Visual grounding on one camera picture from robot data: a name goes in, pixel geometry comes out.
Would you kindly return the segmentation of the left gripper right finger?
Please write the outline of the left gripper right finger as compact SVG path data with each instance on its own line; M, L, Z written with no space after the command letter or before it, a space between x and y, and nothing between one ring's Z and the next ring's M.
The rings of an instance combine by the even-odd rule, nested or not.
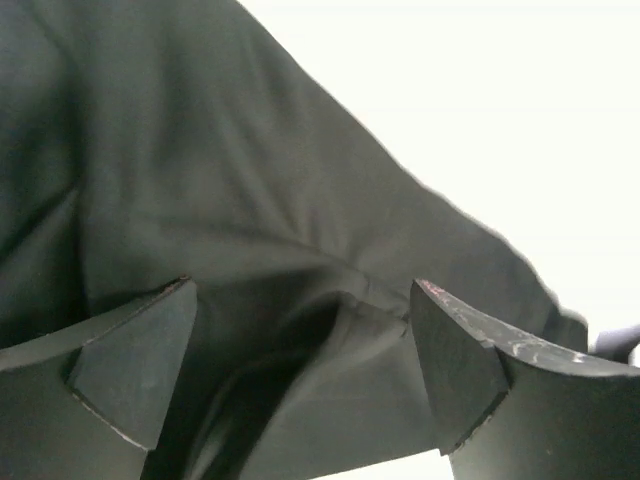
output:
M411 327L457 479L635 479L639 370L544 340L425 280Z

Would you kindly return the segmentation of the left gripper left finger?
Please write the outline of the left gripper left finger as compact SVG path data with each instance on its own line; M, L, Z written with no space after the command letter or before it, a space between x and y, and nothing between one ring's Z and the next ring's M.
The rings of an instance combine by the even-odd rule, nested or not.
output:
M140 478L158 445L196 313L196 285L181 278L2 349L2 478Z

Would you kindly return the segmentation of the black t-shirt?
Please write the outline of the black t-shirt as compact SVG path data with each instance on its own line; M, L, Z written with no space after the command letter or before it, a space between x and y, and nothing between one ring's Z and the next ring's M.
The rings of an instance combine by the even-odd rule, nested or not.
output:
M426 279L585 351L504 240L426 189L236 1L1 5L1 344L99 318L192 325L158 443L5 374L5 479L314 479L429 451Z

